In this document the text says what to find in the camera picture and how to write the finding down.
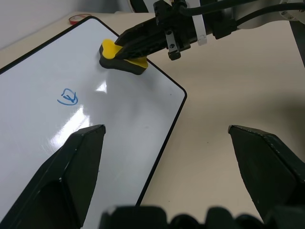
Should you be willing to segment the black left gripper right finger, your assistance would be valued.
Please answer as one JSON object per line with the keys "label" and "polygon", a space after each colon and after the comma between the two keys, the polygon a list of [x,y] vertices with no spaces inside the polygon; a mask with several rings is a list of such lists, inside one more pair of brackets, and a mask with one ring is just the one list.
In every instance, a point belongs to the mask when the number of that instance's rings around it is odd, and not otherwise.
{"label": "black left gripper right finger", "polygon": [[276,135],[231,125],[245,187],[264,223],[305,223],[305,163]]}

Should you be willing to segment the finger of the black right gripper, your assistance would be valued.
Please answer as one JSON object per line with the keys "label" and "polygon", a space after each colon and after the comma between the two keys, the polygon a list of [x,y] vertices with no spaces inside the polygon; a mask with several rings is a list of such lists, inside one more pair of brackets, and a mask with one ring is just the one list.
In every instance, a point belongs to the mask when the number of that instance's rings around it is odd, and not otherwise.
{"label": "finger of the black right gripper", "polygon": [[147,20],[129,29],[126,29],[115,41],[116,45],[125,46],[128,43],[140,41],[144,44],[158,42],[160,46],[167,47],[164,23],[157,20]]}
{"label": "finger of the black right gripper", "polygon": [[136,59],[148,56],[167,47],[166,42],[141,42],[126,44],[120,49],[120,59]]}

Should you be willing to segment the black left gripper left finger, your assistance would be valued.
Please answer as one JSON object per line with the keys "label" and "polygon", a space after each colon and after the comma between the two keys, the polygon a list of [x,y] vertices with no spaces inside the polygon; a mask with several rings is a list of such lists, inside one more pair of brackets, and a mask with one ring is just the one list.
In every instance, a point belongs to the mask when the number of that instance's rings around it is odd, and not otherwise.
{"label": "black left gripper left finger", "polygon": [[34,174],[0,229],[81,229],[95,190],[104,125],[72,133]]}

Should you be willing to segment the yellow and black eraser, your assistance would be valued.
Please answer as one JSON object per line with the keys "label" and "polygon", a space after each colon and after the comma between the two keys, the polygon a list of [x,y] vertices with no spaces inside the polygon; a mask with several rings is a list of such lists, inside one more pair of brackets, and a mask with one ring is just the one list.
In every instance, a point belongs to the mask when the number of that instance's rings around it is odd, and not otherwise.
{"label": "yellow and black eraser", "polygon": [[135,59],[118,59],[115,55],[122,49],[121,46],[116,45],[114,41],[105,39],[100,48],[99,63],[101,67],[106,69],[115,69],[124,72],[141,75],[148,68],[147,57],[140,57]]}

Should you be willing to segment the black-framed whiteboard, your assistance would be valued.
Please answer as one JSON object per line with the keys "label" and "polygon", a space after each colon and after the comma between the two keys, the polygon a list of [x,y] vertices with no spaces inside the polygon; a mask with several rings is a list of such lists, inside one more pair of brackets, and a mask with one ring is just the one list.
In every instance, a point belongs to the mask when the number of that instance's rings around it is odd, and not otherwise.
{"label": "black-framed whiteboard", "polygon": [[38,168],[73,132],[105,125],[96,188],[83,229],[113,205],[141,202],[186,100],[153,63],[141,75],[105,69],[91,17],[0,71],[0,220]]}

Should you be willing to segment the red tape roll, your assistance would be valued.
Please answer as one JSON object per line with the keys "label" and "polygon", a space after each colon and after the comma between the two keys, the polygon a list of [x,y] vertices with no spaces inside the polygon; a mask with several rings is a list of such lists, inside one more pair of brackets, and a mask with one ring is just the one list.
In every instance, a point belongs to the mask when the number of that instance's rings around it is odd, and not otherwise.
{"label": "red tape roll", "polygon": [[74,25],[80,21],[82,21],[83,19],[85,19],[86,17],[91,16],[91,14],[78,14],[78,15],[74,15],[72,17],[69,18],[69,23],[71,25]]}

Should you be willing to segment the black panel with white edge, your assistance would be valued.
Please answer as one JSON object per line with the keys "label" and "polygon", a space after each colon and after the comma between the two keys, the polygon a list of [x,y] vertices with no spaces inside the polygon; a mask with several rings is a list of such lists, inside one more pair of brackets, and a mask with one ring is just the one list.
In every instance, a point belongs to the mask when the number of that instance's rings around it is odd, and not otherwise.
{"label": "black panel with white edge", "polygon": [[290,26],[305,67],[305,25],[299,21],[291,21]]}

